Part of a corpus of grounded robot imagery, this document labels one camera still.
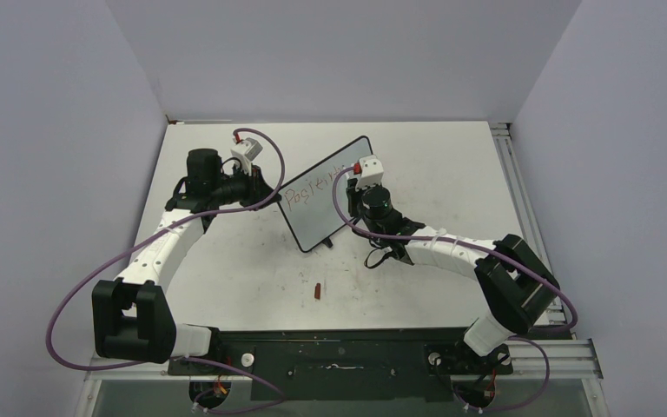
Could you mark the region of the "small black-framed whiteboard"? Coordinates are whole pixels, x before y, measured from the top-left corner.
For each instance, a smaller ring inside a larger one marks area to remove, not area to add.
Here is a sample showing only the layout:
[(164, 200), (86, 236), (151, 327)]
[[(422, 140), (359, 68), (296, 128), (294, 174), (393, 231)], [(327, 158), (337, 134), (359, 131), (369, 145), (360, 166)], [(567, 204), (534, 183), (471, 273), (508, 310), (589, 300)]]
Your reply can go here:
[(338, 213), (348, 213), (347, 178), (334, 179), (372, 153), (369, 138), (359, 136), (281, 186), (278, 205), (301, 252), (329, 247), (330, 237), (346, 226)]

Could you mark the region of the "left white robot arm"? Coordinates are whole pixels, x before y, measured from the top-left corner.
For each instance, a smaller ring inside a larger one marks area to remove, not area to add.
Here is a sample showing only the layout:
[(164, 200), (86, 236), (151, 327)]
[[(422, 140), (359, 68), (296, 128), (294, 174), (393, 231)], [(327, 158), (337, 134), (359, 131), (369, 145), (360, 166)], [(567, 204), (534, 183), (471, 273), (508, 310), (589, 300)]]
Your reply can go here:
[(177, 322), (164, 294), (192, 246), (208, 231), (216, 210), (229, 204), (264, 208), (278, 199), (254, 164), (257, 149), (238, 144), (231, 173), (214, 149), (189, 151), (187, 174), (165, 204), (154, 239), (133, 255), (112, 281), (100, 280), (91, 294), (96, 352), (103, 358), (163, 363), (190, 356), (203, 374), (217, 372), (224, 350), (211, 328)]

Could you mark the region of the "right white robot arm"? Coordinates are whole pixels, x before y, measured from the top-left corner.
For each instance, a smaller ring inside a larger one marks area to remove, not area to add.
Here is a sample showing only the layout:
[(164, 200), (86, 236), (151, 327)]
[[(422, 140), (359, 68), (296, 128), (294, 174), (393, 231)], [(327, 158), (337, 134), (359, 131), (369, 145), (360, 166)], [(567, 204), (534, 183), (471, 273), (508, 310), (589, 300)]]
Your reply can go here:
[(467, 240), (450, 235), (402, 215), (384, 186), (362, 187), (353, 175), (346, 179), (348, 215), (365, 225), (353, 231), (383, 250), (384, 259), (439, 268), (479, 284), (488, 310), (467, 328), (456, 349), (466, 371), (478, 372), (504, 341), (527, 334), (556, 298), (558, 282), (522, 237)]

